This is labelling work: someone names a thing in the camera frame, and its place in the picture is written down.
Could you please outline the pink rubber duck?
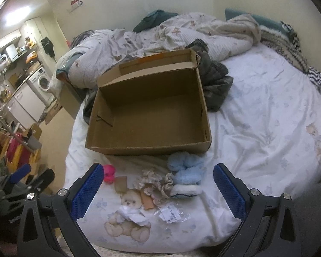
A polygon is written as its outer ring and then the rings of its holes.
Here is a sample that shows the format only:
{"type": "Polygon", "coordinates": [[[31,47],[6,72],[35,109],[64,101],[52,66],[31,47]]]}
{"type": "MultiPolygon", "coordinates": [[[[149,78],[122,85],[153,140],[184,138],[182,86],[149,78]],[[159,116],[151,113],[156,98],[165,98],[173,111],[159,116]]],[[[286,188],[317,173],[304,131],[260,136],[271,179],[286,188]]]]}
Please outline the pink rubber duck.
{"type": "Polygon", "coordinates": [[[113,184],[115,181],[115,167],[111,164],[106,164],[103,166],[104,168],[104,182],[106,184],[113,184]]]}

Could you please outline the light blue fluffy slippers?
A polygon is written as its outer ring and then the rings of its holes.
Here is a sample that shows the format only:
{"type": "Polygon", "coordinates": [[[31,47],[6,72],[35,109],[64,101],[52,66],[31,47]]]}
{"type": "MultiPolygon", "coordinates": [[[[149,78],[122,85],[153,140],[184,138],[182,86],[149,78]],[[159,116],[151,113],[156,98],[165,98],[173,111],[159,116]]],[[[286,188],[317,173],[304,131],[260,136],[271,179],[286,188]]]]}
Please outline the light blue fluffy slippers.
{"type": "Polygon", "coordinates": [[[188,152],[176,152],[168,158],[168,169],[171,172],[172,198],[193,198],[202,193],[201,183],[206,169],[204,159],[188,152]]]}

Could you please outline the plastic label bag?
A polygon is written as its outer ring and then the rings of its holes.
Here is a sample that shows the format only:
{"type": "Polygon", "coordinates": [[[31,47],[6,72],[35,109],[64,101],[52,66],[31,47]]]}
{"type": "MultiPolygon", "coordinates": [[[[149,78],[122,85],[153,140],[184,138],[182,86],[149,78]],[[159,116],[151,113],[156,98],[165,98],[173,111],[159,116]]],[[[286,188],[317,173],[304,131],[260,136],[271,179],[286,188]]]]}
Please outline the plastic label bag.
{"type": "Polygon", "coordinates": [[[159,209],[159,217],[167,224],[181,221],[180,211],[173,204],[161,207],[159,209]]]}

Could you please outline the brown cardboard tag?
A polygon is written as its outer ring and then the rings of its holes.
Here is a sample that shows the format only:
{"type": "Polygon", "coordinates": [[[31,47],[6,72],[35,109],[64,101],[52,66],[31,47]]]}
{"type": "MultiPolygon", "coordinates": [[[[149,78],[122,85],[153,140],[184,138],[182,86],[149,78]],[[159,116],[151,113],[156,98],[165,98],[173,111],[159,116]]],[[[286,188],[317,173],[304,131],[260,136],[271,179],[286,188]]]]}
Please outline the brown cardboard tag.
{"type": "Polygon", "coordinates": [[[143,204],[143,207],[146,211],[155,208],[155,205],[153,203],[153,199],[151,196],[146,195],[144,191],[140,191],[141,194],[141,201],[143,204]]]}

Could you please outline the beige lace scrunchie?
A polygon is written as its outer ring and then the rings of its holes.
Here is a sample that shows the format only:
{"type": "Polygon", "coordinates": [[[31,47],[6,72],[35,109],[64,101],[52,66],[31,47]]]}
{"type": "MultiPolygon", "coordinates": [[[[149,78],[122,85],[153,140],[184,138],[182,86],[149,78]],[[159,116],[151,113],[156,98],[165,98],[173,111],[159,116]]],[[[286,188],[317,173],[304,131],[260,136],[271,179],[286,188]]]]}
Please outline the beige lace scrunchie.
{"type": "Polygon", "coordinates": [[[150,196],[156,206],[165,205],[170,200],[170,192],[174,186],[173,174],[162,176],[151,169],[142,170],[142,174],[133,182],[133,188],[142,195],[150,196]]]}

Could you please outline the pink bag on rack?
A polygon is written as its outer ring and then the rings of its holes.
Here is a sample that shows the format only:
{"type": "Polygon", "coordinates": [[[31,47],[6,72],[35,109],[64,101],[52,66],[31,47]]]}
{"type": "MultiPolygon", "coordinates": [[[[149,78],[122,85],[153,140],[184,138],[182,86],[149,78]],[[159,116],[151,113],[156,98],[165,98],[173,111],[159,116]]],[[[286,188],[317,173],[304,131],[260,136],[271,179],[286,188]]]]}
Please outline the pink bag on rack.
{"type": "Polygon", "coordinates": [[[18,143],[15,139],[11,139],[8,149],[6,151],[6,163],[8,170],[14,172],[22,165],[29,162],[31,152],[24,148],[23,145],[18,143]]]}

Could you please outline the small brown paper card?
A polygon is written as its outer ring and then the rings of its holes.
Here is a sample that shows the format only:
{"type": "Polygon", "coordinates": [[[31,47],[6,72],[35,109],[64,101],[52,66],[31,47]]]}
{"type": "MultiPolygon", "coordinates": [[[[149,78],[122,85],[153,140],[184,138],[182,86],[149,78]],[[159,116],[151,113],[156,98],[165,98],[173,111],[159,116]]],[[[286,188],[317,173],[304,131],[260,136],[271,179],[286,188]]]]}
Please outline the small brown paper card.
{"type": "Polygon", "coordinates": [[[114,181],[115,191],[119,194],[124,194],[127,192],[127,177],[119,176],[115,178],[114,181]]]}

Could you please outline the white cabinet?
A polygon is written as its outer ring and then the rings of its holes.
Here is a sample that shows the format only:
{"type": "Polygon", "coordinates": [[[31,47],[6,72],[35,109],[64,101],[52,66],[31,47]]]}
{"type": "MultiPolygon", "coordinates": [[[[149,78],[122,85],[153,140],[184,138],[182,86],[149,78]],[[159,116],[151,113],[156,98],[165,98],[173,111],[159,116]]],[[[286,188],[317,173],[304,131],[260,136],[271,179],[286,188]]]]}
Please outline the white cabinet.
{"type": "Polygon", "coordinates": [[[24,128],[29,128],[39,121],[46,106],[32,88],[24,83],[14,92],[6,109],[24,128]]]}

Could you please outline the white teddy bear bedsheet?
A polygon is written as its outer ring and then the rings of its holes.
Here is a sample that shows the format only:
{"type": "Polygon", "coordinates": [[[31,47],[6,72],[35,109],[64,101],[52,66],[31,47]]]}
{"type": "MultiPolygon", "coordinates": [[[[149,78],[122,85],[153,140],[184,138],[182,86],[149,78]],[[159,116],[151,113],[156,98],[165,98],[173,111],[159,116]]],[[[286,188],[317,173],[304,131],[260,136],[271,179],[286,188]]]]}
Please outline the white teddy bear bedsheet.
{"type": "Polygon", "coordinates": [[[178,253],[216,246],[240,221],[232,215],[213,180],[224,163],[248,187],[264,195],[300,196],[321,179],[321,93],[308,76],[263,44],[224,61],[234,82],[219,111],[209,114],[212,144],[203,154],[202,193],[172,200],[184,218],[163,221],[146,212],[148,240],[110,236],[106,226],[119,209],[113,186],[101,185],[78,225],[94,245],[116,251],[178,253]]]}

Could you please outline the white washing machine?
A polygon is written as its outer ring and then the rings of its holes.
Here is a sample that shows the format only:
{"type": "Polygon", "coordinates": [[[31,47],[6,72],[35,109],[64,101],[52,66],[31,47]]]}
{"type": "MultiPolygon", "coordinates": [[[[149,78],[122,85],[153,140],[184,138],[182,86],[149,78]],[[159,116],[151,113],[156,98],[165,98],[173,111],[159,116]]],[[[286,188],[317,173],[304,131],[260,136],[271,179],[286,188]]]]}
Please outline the white washing machine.
{"type": "Polygon", "coordinates": [[[55,99],[50,91],[50,82],[51,78],[43,66],[40,66],[36,71],[32,72],[27,80],[27,84],[46,107],[49,107],[55,99]]]}

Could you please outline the open cardboard box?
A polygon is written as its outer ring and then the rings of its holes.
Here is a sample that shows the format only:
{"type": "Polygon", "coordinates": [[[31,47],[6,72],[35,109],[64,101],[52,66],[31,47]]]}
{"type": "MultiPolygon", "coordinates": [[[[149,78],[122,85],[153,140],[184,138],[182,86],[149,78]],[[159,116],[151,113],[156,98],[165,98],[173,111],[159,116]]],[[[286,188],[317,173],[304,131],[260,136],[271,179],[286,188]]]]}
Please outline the open cardboard box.
{"type": "Polygon", "coordinates": [[[86,147],[105,155],[206,152],[208,110],[191,49],[158,53],[97,78],[86,147]]]}

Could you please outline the rumpled patterned duvet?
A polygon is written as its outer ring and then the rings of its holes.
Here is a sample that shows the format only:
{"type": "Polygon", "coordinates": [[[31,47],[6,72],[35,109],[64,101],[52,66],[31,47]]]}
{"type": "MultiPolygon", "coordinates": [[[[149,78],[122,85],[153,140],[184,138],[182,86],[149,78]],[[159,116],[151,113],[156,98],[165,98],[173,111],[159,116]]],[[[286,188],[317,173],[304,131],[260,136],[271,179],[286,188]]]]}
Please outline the rumpled patterned duvet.
{"type": "Polygon", "coordinates": [[[195,39],[208,46],[216,61],[248,51],[261,39],[261,28],[249,14],[228,21],[200,12],[184,13],[140,33],[124,28],[96,30],[59,59],[51,89],[60,92],[66,82],[92,89],[96,79],[126,56],[144,57],[184,49],[195,39]]]}

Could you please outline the striped knitted blanket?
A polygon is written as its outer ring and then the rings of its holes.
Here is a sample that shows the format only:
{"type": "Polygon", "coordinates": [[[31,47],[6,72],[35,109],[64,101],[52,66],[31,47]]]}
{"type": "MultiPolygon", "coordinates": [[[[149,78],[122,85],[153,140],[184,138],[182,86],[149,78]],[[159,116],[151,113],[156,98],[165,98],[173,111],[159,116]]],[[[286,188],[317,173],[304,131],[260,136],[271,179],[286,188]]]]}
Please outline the striped knitted blanket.
{"type": "Polygon", "coordinates": [[[321,94],[321,72],[310,66],[302,54],[300,39],[293,27],[280,22],[282,30],[261,25],[261,43],[272,49],[285,60],[305,74],[321,94]]]}

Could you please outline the teal pillow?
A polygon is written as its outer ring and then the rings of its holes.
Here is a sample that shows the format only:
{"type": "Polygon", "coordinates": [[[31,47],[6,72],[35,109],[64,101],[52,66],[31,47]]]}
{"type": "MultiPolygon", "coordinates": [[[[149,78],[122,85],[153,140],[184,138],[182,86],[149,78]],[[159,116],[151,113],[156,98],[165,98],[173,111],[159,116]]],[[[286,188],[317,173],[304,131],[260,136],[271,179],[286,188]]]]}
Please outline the teal pillow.
{"type": "MultiPolygon", "coordinates": [[[[226,20],[230,20],[230,19],[232,19],[236,16],[239,16],[239,15],[248,14],[248,12],[245,12],[242,10],[237,10],[237,9],[231,9],[228,7],[225,8],[224,13],[225,13],[226,20]]],[[[283,33],[284,35],[286,35],[287,37],[290,35],[290,33],[293,30],[291,25],[286,24],[283,21],[275,21],[275,20],[269,19],[267,17],[263,17],[263,16],[255,15],[255,14],[250,14],[250,15],[254,18],[254,20],[256,20],[258,22],[258,24],[265,26],[269,29],[279,31],[279,32],[283,33]]]]}

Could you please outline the red white wall hook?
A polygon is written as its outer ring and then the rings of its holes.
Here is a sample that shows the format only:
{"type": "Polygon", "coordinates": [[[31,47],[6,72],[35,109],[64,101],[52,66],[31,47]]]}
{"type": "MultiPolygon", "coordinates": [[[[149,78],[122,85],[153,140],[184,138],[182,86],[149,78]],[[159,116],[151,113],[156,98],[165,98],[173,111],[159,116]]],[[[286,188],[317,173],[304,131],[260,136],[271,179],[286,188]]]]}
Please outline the red white wall hook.
{"type": "Polygon", "coordinates": [[[73,12],[74,10],[76,10],[77,8],[79,8],[80,6],[83,5],[83,1],[82,0],[72,0],[71,1],[71,5],[68,9],[68,13],[73,12]]]}

